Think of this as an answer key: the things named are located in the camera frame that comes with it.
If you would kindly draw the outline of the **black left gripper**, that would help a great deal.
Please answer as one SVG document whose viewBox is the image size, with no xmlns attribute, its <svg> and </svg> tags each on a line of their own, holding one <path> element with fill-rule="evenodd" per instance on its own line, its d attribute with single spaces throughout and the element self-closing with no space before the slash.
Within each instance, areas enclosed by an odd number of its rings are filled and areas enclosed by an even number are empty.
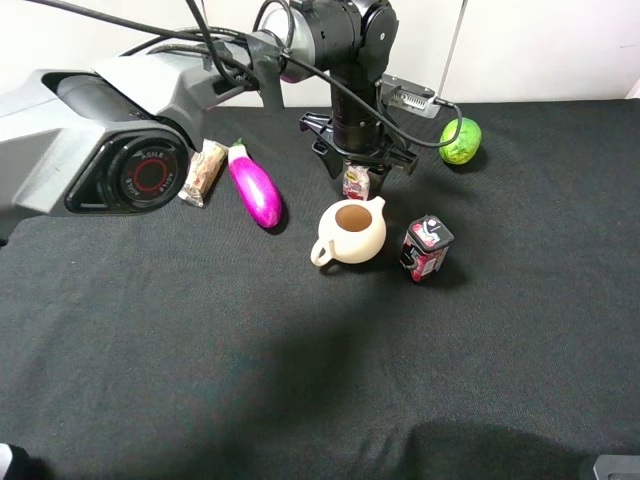
<svg viewBox="0 0 640 480">
<path fill-rule="evenodd" d="M 302 131 L 312 132 L 316 140 L 312 151 L 324 164 L 331 179 L 336 179 L 344 165 L 352 163 L 370 167 L 369 195 L 380 196 L 393 167 L 411 174 L 417 155 L 404 141 L 397 144 L 376 121 L 365 119 L 361 125 L 344 125 L 335 117 L 305 113 L 299 120 Z"/>
</svg>

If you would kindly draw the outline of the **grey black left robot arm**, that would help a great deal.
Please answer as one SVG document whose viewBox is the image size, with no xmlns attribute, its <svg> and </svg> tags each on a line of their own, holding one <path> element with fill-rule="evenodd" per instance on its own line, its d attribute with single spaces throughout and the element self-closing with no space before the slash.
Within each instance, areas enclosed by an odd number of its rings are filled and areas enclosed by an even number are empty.
<svg viewBox="0 0 640 480">
<path fill-rule="evenodd" d="M 409 138 L 384 105 L 403 89 L 386 74 L 398 21 L 386 1 L 282 1 L 252 32 L 200 26 L 89 71 L 37 70 L 1 97 L 1 236 L 36 216 L 144 214 L 182 188 L 221 103 L 281 86 L 331 87 L 332 111 L 300 122 L 331 175 L 347 163 L 379 177 L 412 171 Z"/>
</svg>

